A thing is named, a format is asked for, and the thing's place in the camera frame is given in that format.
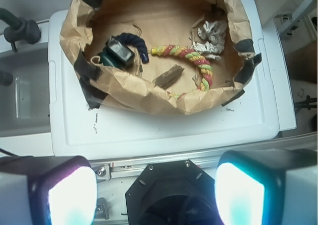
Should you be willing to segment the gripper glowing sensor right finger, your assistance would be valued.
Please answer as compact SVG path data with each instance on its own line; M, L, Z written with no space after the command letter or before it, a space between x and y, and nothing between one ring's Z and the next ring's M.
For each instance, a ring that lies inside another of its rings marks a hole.
M315 150L229 150L215 174L215 199L226 225L316 225Z

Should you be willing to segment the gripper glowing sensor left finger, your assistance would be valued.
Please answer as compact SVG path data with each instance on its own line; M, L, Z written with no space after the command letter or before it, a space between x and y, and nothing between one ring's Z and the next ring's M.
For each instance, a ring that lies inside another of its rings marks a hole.
M2 225L90 225L96 201L96 174L83 156L0 159Z

